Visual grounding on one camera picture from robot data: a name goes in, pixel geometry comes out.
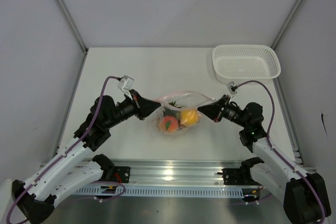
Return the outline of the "pink toy peach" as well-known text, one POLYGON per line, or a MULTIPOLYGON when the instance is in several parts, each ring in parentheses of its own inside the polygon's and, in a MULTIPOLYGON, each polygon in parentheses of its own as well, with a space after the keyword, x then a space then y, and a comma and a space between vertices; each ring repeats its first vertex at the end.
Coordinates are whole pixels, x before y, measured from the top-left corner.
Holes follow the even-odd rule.
POLYGON ((199 113, 196 109, 182 110, 180 112, 180 123, 185 127, 194 126, 199 120, 199 113))
POLYGON ((178 130, 179 123, 173 116, 165 116, 160 120, 159 127, 165 133, 173 133, 178 130))

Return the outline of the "orange toy pineapple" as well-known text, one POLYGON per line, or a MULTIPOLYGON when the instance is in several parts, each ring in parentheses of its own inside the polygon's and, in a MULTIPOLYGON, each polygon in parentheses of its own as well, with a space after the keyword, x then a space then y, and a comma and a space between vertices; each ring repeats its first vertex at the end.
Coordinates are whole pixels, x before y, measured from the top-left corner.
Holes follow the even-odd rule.
POLYGON ((162 102, 162 105, 165 107, 166 110, 170 111, 181 111, 186 108, 186 106, 180 105, 176 101, 172 101, 170 103, 162 102))

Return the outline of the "clear pink-dotted zip bag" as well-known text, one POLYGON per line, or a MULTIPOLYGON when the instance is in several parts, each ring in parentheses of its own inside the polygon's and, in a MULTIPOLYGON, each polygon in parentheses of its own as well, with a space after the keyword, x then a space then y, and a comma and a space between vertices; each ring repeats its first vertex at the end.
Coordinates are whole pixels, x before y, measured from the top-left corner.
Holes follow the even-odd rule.
POLYGON ((190 126, 190 127, 185 127, 180 123, 180 112, 182 111, 170 111, 170 110, 166 110, 165 107, 162 105, 162 102, 167 102, 170 103, 172 101, 176 101, 178 104, 186 106, 185 109, 183 110, 190 110, 190 109, 196 109, 199 106, 203 106, 203 105, 207 105, 210 104, 212 102, 215 101, 214 98, 210 98, 200 92, 196 92, 196 91, 179 91, 179 92, 174 92, 174 93, 170 93, 164 96, 161 96, 159 98, 156 99, 157 102, 161 103, 161 106, 154 112, 154 115, 151 116, 151 123, 153 124, 153 127, 155 127, 155 129, 158 130, 158 132, 162 133, 162 134, 166 134, 166 135, 178 135, 181 133, 184 133, 186 131, 188 131, 190 128, 195 127, 196 125, 199 124, 199 122, 194 125, 194 126, 190 126), (179 128, 177 131, 173 132, 173 133, 165 133, 163 131, 161 131, 160 127, 159 127, 159 123, 160 120, 162 118, 164 118, 165 116, 173 116, 175 118, 177 118, 178 122, 179 122, 179 128))

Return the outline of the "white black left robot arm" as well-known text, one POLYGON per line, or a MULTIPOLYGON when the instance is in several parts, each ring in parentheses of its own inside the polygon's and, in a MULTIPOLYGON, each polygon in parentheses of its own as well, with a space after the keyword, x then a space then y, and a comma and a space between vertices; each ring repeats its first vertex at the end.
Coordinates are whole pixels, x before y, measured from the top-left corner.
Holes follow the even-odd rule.
POLYGON ((42 223, 64 199, 81 187, 96 181, 116 182, 115 165, 103 154, 94 156, 82 169, 71 170, 111 136, 111 128, 133 116, 144 120, 160 106, 159 102, 143 98, 133 89, 121 103, 115 103, 109 95, 98 97, 86 120, 62 151, 31 178, 12 182, 14 206, 28 222, 42 223))

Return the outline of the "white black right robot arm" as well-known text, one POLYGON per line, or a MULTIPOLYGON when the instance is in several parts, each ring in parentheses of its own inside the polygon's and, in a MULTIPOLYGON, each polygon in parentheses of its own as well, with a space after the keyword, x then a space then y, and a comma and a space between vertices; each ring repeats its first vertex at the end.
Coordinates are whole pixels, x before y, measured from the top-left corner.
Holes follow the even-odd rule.
POLYGON ((227 119, 243 128, 239 139, 254 156, 242 161, 240 179, 266 187, 282 203, 291 223, 323 223, 331 215, 324 179, 298 166, 270 141, 260 104, 251 102, 241 109, 224 95, 197 110, 214 122, 227 119))

